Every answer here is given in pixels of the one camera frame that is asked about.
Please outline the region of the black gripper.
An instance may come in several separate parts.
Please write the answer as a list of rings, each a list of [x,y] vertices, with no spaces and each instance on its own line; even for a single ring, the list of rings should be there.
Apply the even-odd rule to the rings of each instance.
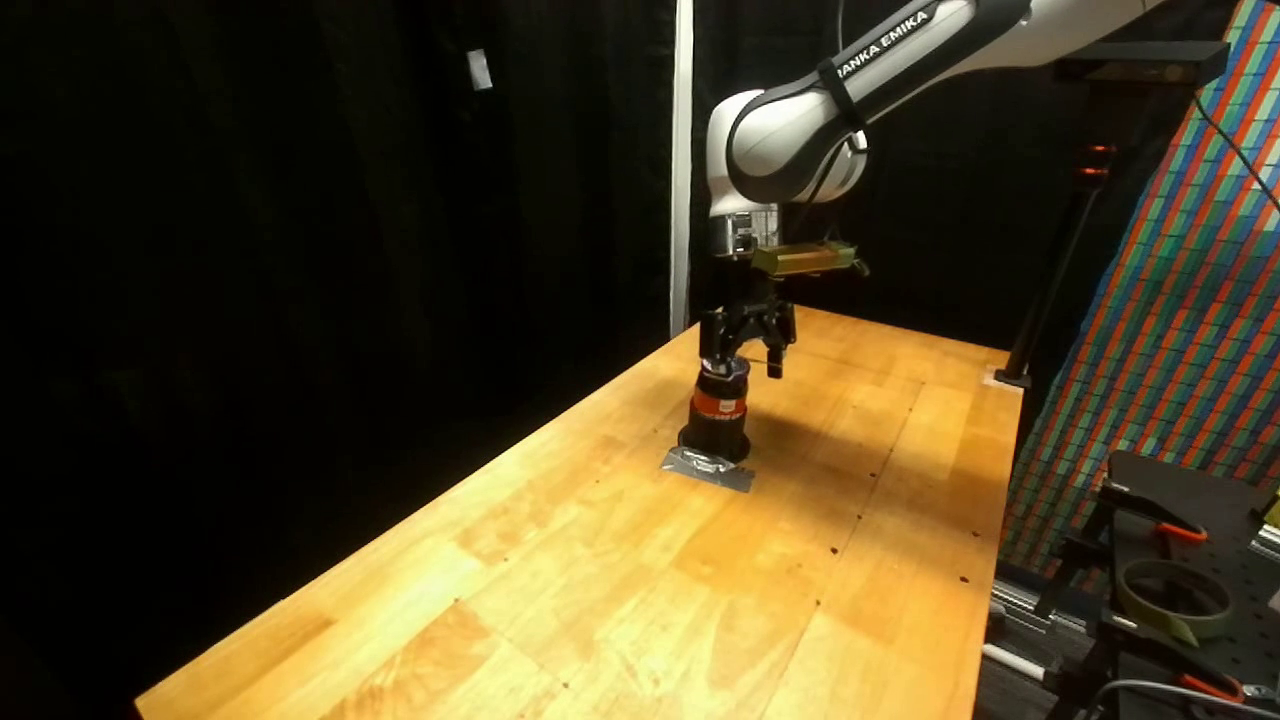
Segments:
[[[707,266],[707,308],[700,320],[700,374],[728,382],[740,374],[740,348],[766,348],[766,374],[785,374],[785,352],[797,343],[797,311],[774,296],[772,274],[743,258],[717,257]]]

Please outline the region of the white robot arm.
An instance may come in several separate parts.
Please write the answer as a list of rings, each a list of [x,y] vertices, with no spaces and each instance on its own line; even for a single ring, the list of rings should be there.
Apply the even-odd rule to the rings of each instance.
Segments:
[[[760,278],[728,292],[700,329],[700,372],[743,381],[740,348],[760,338],[766,372],[797,343],[791,308],[750,265],[785,205],[827,205],[868,168],[868,126],[929,86],[994,66],[1042,66],[1135,25],[1162,0],[904,0],[811,72],[724,95],[702,123],[717,257]]]

